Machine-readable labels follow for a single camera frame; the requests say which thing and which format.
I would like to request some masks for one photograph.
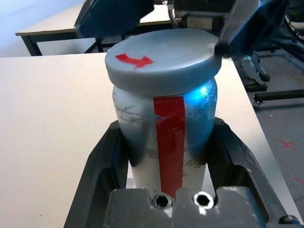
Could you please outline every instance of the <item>white jar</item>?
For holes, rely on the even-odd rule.
[[[203,147],[217,101],[214,57],[217,38],[208,32],[171,29],[146,33],[111,48],[105,58],[113,102],[129,147],[135,185],[151,194],[202,188]]]

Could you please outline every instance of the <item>screw hole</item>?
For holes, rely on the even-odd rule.
[[[159,196],[156,199],[156,205],[160,208],[165,208],[168,205],[168,199],[165,196]]]
[[[157,208],[168,208],[172,205],[172,199],[168,194],[161,192],[154,197],[153,204]]]
[[[193,201],[196,205],[203,207],[204,209],[211,209],[214,206],[213,198],[203,191],[196,193],[193,197]]]
[[[207,196],[200,195],[197,199],[197,202],[201,206],[207,206],[209,204],[210,200],[207,198]]]

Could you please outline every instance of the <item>table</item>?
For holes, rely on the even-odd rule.
[[[104,57],[0,58],[1,227],[63,227],[86,160],[116,120]],[[300,219],[232,60],[223,60],[216,81],[216,116],[252,150],[287,213]]]
[[[79,39],[79,36],[74,29],[74,24],[82,6],[83,3],[78,4],[22,31],[18,31],[16,32],[16,36],[22,37],[32,56],[42,55],[37,45],[38,42]],[[130,31],[130,34],[135,35],[170,28],[171,22],[167,6],[155,5],[154,11],[143,17],[137,28]],[[101,40],[95,39],[95,43],[86,51],[86,53],[92,52],[96,47],[99,52],[103,52],[103,47],[109,47],[109,45],[100,45],[100,42]]]

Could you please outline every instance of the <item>gray carpet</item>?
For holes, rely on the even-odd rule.
[[[304,89],[304,64],[283,50],[260,52],[268,91]],[[241,75],[244,84],[251,82]],[[253,102],[254,93],[248,93]],[[255,109],[287,186],[304,218],[304,98],[267,101]]]

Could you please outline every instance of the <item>gray lid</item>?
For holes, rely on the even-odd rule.
[[[130,37],[105,56],[111,82],[139,95],[176,95],[214,77],[221,58],[214,57],[217,37],[202,30],[169,29]]]

